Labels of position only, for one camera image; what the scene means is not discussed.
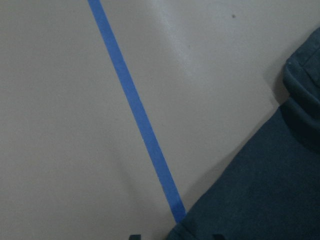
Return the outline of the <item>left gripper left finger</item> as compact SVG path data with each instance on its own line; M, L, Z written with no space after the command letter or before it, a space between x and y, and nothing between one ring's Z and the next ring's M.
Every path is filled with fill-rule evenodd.
M129 236L128 240L141 240L140 234L132 234Z

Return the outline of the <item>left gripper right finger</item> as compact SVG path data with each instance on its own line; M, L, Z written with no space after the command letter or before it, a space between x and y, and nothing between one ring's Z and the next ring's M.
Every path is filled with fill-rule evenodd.
M213 240L224 240L224 236L222 234L213 234L212 239Z

